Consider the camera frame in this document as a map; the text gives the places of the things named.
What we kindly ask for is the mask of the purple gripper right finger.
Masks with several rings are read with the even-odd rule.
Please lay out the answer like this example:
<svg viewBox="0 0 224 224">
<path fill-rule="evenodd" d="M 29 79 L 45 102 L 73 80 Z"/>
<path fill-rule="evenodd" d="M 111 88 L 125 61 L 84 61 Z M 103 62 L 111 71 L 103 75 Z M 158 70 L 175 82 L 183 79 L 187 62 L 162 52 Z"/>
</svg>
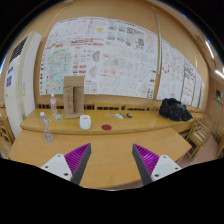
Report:
<svg viewBox="0 0 224 224">
<path fill-rule="evenodd" d="M 148 185 L 181 170 L 181 167 L 167 155 L 158 156 L 152 151 L 137 144 L 133 145 L 132 154 L 143 185 Z"/>
</svg>

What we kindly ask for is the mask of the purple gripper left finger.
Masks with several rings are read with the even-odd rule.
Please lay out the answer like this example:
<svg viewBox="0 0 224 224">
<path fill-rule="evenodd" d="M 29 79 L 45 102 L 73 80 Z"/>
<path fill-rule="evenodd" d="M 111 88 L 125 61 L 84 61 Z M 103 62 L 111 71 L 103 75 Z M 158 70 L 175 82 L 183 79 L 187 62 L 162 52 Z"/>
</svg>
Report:
<svg viewBox="0 0 224 224">
<path fill-rule="evenodd" d="M 66 155 L 56 154 L 42 169 L 79 185 L 91 155 L 91 144 L 80 146 Z"/>
</svg>

